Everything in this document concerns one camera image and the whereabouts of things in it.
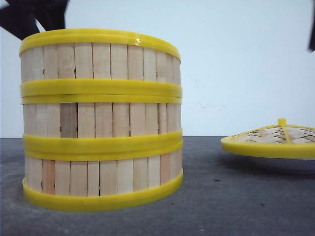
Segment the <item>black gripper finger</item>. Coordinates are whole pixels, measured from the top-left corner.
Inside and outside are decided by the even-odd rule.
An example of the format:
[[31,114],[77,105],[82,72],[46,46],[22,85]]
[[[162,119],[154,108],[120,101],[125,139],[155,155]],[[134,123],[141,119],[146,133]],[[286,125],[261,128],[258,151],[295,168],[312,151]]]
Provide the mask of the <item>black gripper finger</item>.
[[65,29],[68,0],[40,0],[36,6],[36,19],[46,31]]
[[308,51],[315,51],[315,0],[312,0],[312,19],[311,19],[311,29],[309,35]]
[[20,40],[39,33],[36,25],[35,6],[37,0],[7,0],[0,9],[0,26]]

